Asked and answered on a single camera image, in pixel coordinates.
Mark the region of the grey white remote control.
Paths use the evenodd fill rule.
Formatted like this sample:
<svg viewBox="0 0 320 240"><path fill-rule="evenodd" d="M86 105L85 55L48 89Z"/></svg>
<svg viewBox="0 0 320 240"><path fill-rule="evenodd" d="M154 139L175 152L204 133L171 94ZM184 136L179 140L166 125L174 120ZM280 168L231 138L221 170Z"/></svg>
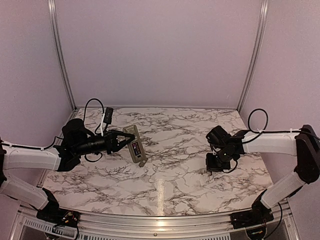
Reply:
<svg viewBox="0 0 320 240"><path fill-rule="evenodd" d="M122 130L124 133L135 135L135 140L127 145L133 163L139 164L143 160L148 161L137 126L132 124L124 127Z"/></svg>

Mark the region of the grey battery compartment cover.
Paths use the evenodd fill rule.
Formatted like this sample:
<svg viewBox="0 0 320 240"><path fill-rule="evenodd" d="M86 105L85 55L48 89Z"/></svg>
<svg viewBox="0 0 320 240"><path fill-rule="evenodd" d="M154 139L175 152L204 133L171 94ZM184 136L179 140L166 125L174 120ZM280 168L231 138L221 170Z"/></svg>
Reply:
<svg viewBox="0 0 320 240"><path fill-rule="evenodd" d="M139 166L140 168L142 168L142 167L145 166L146 162L147 162L147 160L142 160L142 161L139 163L138 166Z"/></svg>

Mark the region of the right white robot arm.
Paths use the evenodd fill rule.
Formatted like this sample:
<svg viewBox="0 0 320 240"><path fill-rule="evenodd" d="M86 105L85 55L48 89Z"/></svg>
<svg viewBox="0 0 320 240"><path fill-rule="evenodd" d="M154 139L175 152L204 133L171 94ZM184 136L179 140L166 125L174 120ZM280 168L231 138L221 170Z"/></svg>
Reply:
<svg viewBox="0 0 320 240"><path fill-rule="evenodd" d="M230 162L236 162L246 154L274 153L296 158L294 170L254 201L247 214L252 224L260 223L267 216L268 210L320 177L320 140L310 125L303 125L299 130L275 132L242 129L234 135L218 125L205 138L211 148L205 159L206 170L210 173L230 173Z"/></svg>

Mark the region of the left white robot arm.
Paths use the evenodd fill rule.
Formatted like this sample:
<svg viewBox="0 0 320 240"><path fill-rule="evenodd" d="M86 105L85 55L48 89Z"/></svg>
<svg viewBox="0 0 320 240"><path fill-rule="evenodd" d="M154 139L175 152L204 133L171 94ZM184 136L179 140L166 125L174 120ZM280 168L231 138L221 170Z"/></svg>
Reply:
<svg viewBox="0 0 320 240"><path fill-rule="evenodd" d="M53 223L60 222L64 216L54 195L45 188L35 187L10 175L8 170L44 169L68 172L80 164L82 156L103 151L108 154L116 153L135 140L133 134L118 130L96 135L85 127L80 118L68 121L62 128L62 133L61 144L48 147L0 143L1 194L33 206Z"/></svg>

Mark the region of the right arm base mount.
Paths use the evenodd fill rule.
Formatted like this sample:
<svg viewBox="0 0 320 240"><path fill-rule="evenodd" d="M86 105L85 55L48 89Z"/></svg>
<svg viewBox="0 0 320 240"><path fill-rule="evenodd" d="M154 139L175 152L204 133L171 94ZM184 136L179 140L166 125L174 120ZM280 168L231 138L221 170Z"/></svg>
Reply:
<svg viewBox="0 0 320 240"><path fill-rule="evenodd" d="M273 221L274 216L270 208L265 207L261 198L266 192L263 191L252 203L250 210L234 212L230 215L231 224L234 229L247 228Z"/></svg>

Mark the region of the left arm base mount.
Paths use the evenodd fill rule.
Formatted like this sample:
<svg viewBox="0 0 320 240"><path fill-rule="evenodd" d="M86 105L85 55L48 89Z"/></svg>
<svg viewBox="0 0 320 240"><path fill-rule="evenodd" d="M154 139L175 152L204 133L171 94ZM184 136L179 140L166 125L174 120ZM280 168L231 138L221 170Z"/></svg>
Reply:
<svg viewBox="0 0 320 240"><path fill-rule="evenodd" d="M77 228L80 213L60 208L57 199L51 194L48 196L48 204L43 209L37 211L36 218L53 223L55 227L66 226Z"/></svg>

